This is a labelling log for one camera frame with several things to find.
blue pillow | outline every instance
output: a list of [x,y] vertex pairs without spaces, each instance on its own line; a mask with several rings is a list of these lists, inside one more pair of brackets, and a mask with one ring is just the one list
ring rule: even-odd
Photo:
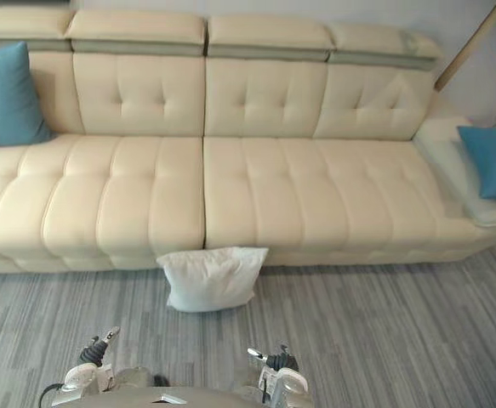
[[480,197],[496,200],[496,127],[458,130],[480,176]]
[[0,146],[29,145],[50,136],[32,81],[26,43],[0,48]]

sofa armrest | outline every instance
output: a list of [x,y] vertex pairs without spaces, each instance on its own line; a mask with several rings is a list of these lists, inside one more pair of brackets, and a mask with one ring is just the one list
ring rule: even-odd
[[458,126],[470,126],[470,122],[435,93],[413,143],[463,203],[475,224],[495,227],[496,200],[480,198],[478,172],[461,142]]

sectional sofa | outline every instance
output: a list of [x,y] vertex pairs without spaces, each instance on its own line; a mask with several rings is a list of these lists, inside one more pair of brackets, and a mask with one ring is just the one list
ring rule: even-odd
[[496,243],[429,38],[0,8],[0,45],[20,40],[55,135],[0,148],[0,273],[147,269],[228,246],[269,247],[279,265],[437,262]]

carpet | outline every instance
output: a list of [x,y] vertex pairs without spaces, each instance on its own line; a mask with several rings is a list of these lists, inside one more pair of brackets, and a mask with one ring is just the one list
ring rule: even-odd
[[457,263],[264,268],[247,306],[166,307],[160,270],[0,275],[0,407],[34,407],[95,334],[116,369],[228,389],[289,345],[316,407],[496,407],[496,247]]

white pillow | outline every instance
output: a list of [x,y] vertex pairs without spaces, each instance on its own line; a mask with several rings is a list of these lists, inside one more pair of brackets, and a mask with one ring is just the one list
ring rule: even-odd
[[157,259],[170,283],[168,306],[182,312],[234,308],[254,296],[268,248],[174,252]]

